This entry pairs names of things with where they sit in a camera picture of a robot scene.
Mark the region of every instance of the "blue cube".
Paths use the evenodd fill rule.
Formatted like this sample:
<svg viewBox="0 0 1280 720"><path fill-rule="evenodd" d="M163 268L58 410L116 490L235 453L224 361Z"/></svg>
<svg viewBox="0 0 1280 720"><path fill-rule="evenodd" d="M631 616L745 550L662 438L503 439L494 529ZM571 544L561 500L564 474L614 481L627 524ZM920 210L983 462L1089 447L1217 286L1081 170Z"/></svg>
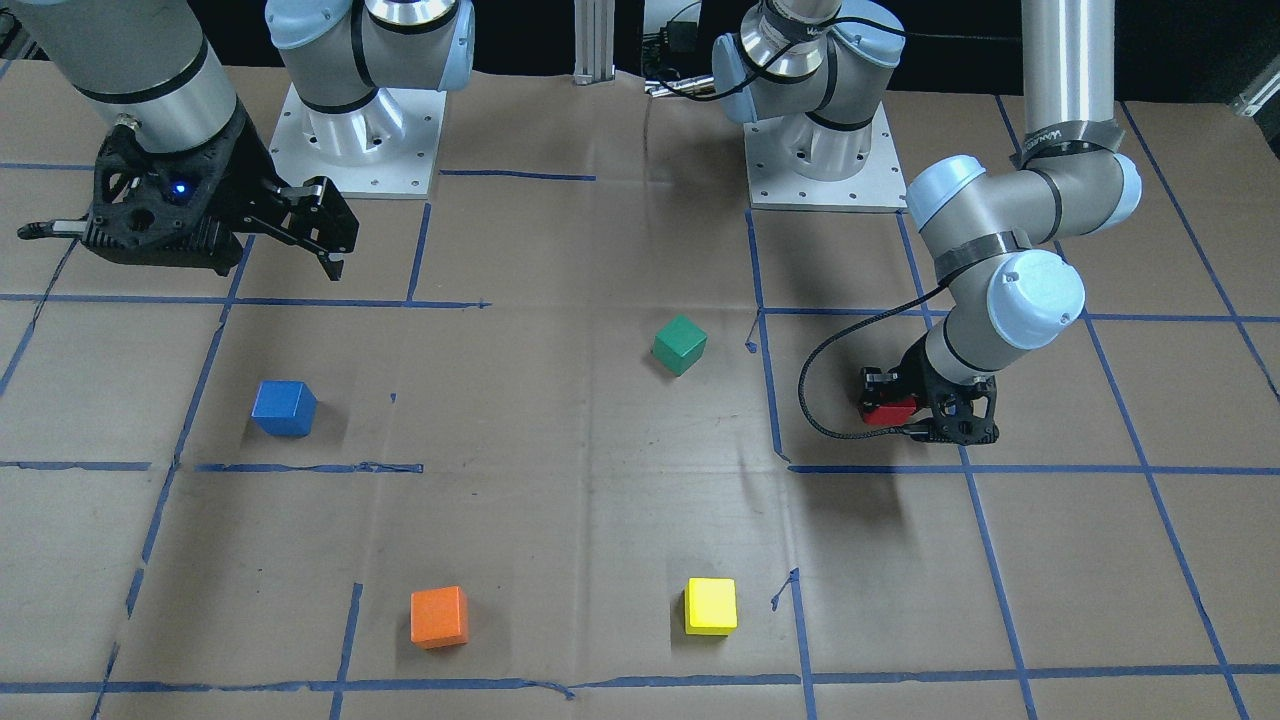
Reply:
<svg viewBox="0 0 1280 720"><path fill-rule="evenodd" d="M253 421L269 434L305 437L316 416L316 396L300 380L262 380L253 401Z"/></svg>

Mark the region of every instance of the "green cube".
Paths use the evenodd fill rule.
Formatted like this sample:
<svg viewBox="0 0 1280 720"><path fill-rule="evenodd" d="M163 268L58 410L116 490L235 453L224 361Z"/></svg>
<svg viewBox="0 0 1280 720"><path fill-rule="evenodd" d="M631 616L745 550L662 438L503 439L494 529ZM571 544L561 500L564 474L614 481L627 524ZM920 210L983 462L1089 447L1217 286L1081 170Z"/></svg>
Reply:
<svg viewBox="0 0 1280 720"><path fill-rule="evenodd" d="M685 370L692 368L705 347L707 333L684 315L676 315L653 338L654 357L676 375L684 375Z"/></svg>

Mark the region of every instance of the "orange cube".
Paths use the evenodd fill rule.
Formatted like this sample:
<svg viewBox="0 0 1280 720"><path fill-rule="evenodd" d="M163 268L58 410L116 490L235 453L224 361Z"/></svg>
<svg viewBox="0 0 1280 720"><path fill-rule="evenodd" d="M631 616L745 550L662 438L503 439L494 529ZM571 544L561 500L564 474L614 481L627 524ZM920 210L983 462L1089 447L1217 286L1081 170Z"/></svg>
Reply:
<svg viewBox="0 0 1280 720"><path fill-rule="evenodd" d="M467 596L458 585L419 591L410 598L410 639L422 650L463 644Z"/></svg>

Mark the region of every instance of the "bolt hole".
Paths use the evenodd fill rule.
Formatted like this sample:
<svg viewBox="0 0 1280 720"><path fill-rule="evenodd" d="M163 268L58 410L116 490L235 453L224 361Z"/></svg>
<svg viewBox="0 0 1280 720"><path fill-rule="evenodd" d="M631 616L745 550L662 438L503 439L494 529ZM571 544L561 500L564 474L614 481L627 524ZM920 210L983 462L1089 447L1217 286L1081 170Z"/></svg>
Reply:
<svg viewBox="0 0 1280 720"><path fill-rule="evenodd" d="M129 213L129 229L133 232L143 232L154 222L156 222L156 217L151 214L151 210L134 210Z"/></svg>

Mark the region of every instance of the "white mounting plate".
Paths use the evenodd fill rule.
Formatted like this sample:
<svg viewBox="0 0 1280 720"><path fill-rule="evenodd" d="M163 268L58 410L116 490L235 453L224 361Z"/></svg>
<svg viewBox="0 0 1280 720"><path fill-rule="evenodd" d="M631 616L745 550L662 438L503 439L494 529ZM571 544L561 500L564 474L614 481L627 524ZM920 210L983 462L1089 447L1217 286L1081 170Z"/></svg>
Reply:
<svg viewBox="0 0 1280 720"><path fill-rule="evenodd" d="M390 90L404 113L406 136L398 152L369 165L340 165L323 156L310 142L306 108L293 86L284 99L271 136L275 172L289 184L325 176L343 197L425 200L435 178L435 152L440 146L445 94L434 90Z"/></svg>
<svg viewBox="0 0 1280 720"><path fill-rule="evenodd" d="M782 118L746 123L746 179L751 208L828 213L896 213L906 208L906 181L888 129L884 106L872 119L872 149L854 177L823 182L791 170L778 137Z"/></svg>

